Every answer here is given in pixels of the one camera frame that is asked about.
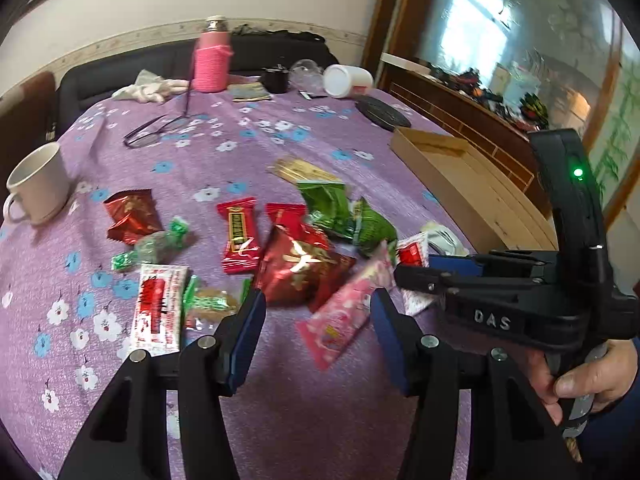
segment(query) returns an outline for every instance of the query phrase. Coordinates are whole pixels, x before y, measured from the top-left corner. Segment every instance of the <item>floral tablecloth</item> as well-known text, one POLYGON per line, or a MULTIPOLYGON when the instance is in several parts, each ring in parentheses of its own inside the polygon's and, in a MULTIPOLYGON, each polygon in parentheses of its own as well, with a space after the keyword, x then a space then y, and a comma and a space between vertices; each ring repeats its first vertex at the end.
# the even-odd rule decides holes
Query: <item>floral tablecloth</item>
MULTIPOLYGON (((447 135, 381 91, 418 129, 447 135)), ((102 201, 119 190, 151 188, 164 225, 190 222, 198 240, 175 260, 208 283, 233 284, 222 273, 226 222, 216 203, 255 196, 301 203, 295 186, 268 172, 284 155, 304 158, 342 177, 398 229, 412 235, 429 220, 453 229, 433 195, 389 149, 391 133, 374 126, 349 100, 305 101, 290 92, 273 101, 232 102, 226 92, 193 92, 188 123, 146 148, 123 136, 149 118, 182 110, 105 100, 60 139, 74 180, 65 209, 49 224, 0 229, 0 418, 43 478, 55 476, 92 406, 127 355, 138 274, 110 271, 126 247, 107 240, 102 201)), ((260 213, 262 240, 270 227, 260 213)), ((391 479, 406 446, 415 399, 390 384, 372 327, 319 372, 294 328, 308 310, 268 310, 246 384, 222 399, 226 428, 243 479, 391 479)), ((420 323, 437 328, 428 312, 420 323)), ((463 397, 461 421, 468 418, 463 397)), ((174 478, 180 464, 177 402, 168 396, 167 428, 174 478)), ((468 429, 461 424, 454 478, 465 475, 468 429)), ((96 468, 104 464, 95 464, 96 468)))

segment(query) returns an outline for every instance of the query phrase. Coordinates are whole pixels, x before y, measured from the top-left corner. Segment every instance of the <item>screw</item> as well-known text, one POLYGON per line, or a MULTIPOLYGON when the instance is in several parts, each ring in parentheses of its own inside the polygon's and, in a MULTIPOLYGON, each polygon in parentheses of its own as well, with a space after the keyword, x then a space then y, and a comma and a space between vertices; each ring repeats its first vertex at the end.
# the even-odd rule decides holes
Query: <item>screw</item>
POLYGON ((493 357, 496 361, 506 361, 508 355, 503 348, 494 348, 493 350, 491 350, 491 357, 493 357))
POLYGON ((423 335, 420 344, 425 348, 436 348, 440 344, 440 340, 434 335, 423 335))
POLYGON ((212 335, 204 335, 198 339, 198 346, 203 349, 211 348, 216 344, 216 338, 212 335))
POLYGON ((131 352, 131 354, 129 354, 129 359, 131 359, 135 363, 139 363, 140 361, 144 360, 145 357, 146 352, 140 349, 134 350, 133 352, 131 352))

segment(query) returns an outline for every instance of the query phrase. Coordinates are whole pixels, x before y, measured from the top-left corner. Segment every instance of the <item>human hand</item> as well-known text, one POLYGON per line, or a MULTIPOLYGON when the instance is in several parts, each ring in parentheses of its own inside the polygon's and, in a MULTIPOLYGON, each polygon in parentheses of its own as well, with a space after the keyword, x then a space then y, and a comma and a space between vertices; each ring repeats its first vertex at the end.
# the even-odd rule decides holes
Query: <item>human hand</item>
POLYGON ((527 360, 529 382, 556 425, 562 421, 558 399, 595 394, 593 411, 599 412, 623 397, 638 373, 638 352, 629 340, 608 340, 604 357, 581 364, 557 380, 551 375, 542 351, 530 349, 527 360))

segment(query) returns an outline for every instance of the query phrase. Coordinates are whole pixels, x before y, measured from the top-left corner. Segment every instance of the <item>black round pad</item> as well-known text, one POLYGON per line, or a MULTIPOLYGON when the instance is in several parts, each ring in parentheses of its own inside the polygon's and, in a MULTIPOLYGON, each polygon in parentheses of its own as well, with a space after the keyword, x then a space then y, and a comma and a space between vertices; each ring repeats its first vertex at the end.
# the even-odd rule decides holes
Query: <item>black round pad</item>
POLYGON ((409 119, 395 108, 392 108, 375 97, 365 95, 359 98, 356 102, 356 108, 369 121, 377 124, 385 130, 389 130, 390 132, 398 126, 403 126, 405 128, 411 127, 411 121, 409 119))

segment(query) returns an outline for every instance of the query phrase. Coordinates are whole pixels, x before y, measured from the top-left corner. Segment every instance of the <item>cardboard box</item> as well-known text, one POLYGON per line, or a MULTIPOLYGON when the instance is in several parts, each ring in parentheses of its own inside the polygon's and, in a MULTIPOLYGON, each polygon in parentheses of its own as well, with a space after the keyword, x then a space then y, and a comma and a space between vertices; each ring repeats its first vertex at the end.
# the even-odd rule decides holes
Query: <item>cardboard box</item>
POLYGON ((465 139, 397 128, 391 149, 433 193, 478 253, 558 250, 540 211, 465 139))

